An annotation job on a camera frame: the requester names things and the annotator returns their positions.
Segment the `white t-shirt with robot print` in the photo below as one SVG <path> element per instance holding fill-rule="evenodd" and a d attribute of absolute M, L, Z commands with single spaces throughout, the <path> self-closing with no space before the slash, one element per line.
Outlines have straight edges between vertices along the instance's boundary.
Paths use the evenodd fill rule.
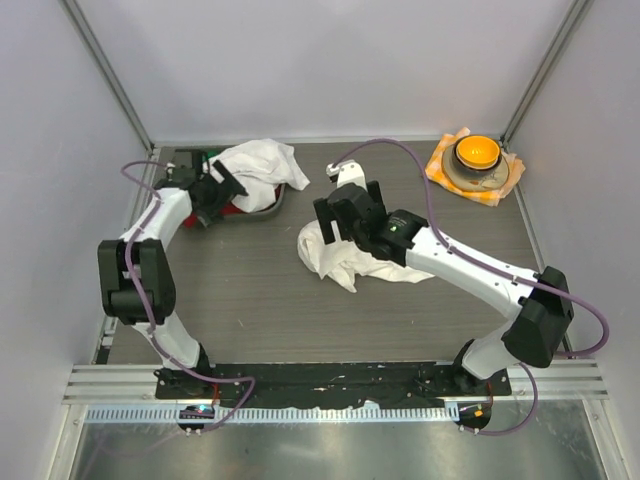
<path fill-rule="evenodd" d="M 317 220 L 306 224 L 297 236 L 297 253 L 308 270 L 320 279 L 329 278 L 350 293 L 356 293 L 356 277 L 371 277 L 391 283 L 416 284 L 434 278 L 428 272 L 375 259 L 353 242 L 336 239 L 325 244 Z"/>

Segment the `yellow checkered cloth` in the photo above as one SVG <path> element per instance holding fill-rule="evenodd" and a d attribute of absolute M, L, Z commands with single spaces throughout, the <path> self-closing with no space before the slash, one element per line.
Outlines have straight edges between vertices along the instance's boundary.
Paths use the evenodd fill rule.
<path fill-rule="evenodd" d="M 526 170 L 525 165 L 515 153 L 501 149 L 500 159 L 488 170 L 468 168 L 458 159 L 456 146 L 470 135 L 471 131 L 466 127 L 456 134 L 444 134 L 427 162 L 425 172 L 429 180 L 445 190 L 495 207 L 516 187 Z"/>

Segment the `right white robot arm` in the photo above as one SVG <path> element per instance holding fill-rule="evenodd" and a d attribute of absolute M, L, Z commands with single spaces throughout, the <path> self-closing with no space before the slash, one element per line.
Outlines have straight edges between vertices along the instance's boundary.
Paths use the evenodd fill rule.
<path fill-rule="evenodd" d="M 508 266 L 451 239 L 438 239 L 434 227 L 406 210 L 386 210 L 377 182 L 345 184 L 313 203 L 325 244 L 350 241 L 374 258 L 430 273 L 484 301 L 506 320 L 480 339 L 468 341 L 455 357 L 451 380 L 472 395 L 495 373 L 523 363 L 548 367 L 574 312 L 565 295 L 564 274 Z"/>

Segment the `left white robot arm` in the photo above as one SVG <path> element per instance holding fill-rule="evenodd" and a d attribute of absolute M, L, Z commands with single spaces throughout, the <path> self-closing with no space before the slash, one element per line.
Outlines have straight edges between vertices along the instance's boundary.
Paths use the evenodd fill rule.
<path fill-rule="evenodd" d="M 191 164 L 135 161 L 121 174 L 150 195 L 131 227 L 97 249 L 105 314 L 140 333 L 161 358 L 159 380 L 178 383 L 190 398 L 205 397 L 216 378 L 202 344 L 176 312 L 177 289 L 166 248 L 185 220 L 209 225 L 245 187 L 219 160 L 193 153 Z"/>

